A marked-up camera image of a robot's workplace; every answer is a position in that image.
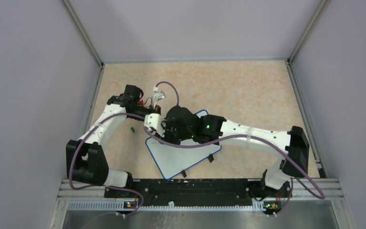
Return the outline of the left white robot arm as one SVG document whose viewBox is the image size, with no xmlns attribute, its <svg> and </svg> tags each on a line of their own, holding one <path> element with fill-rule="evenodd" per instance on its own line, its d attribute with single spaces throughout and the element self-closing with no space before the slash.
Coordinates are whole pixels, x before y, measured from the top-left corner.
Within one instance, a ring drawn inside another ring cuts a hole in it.
<svg viewBox="0 0 366 229">
<path fill-rule="evenodd" d="M 111 169 L 104 148 L 117 127 L 127 118 L 143 121 L 146 115 L 161 113 L 157 105 L 165 94 L 154 87 L 151 104 L 146 107 L 142 101 L 141 88 L 126 85 L 124 92 L 108 99 L 104 111 L 90 129 L 77 140 L 66 145 L 67 177 L 71 181 L 91 186 L 114 186 L 120 196 L 133 193 L 131 175 L 125 171 Z"/>
</svg>

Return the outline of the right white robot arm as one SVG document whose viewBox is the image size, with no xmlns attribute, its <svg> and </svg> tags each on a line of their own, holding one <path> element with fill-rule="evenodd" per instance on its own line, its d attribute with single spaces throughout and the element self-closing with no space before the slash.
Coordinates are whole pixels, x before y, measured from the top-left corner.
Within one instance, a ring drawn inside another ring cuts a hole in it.
<svg viewBox="0 0 366 229">
<path fill-rule="evenodd" d="M 304 178 L 308 173 L 309 142 L 304 129 L 292 126 L 287 131 L 246 126 L 213 114 L 198 116 L 185 107 L 174 106 L 161 121 L 161 139 L 179 145 L 193 140 L 199 147 L 209 145 L 240 146 L 277 157 L 260 184 L 261 192 L 274 196 L 290 178 Z"/>
</svg>

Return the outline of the blue-framed whiteboard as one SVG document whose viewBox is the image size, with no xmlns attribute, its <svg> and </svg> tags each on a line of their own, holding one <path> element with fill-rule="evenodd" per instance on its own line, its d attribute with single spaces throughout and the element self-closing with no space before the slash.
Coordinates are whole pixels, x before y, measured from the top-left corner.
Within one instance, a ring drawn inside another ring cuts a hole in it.
<svg viewBox="0 0 366 229">
<path fill-rule="evenodd" d="M 168 111 L 164 120 L 182 120 L 196 127 L 200 119 L 206 115 L 208 115 L 206 110 L 193 114 L 187 108 L 175 106 Z M 208 158 L 213 161 L 213 155 L 222 149 L 220 145 L 215 144 L 197 147 L 199 143 L 193 139 L 182 141 L 179 147 L 172 147 L 149 137 L 145 144 L 165 180 L 170 180 L 179 174 L 185 176 L 187 169 Z"/>
</svg>

